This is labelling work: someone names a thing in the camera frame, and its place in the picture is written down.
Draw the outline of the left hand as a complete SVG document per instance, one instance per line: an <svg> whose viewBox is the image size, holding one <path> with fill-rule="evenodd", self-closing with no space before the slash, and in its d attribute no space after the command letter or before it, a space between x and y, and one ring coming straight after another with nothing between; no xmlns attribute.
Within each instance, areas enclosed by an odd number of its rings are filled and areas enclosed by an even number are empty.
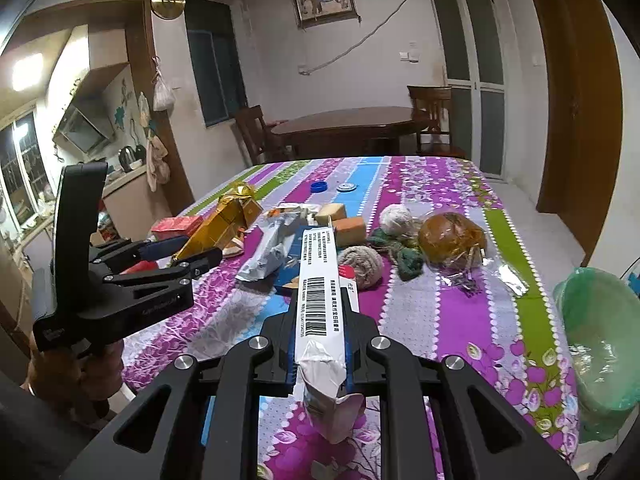
<svg viewBox="0 0 640 480"><path fill-rule="evenodd" d="M40 351L29 335L30 359L22 388L56 414L92 426L110 412L108 399L122 386L124 341L77 359L70 349Z"/></svg>

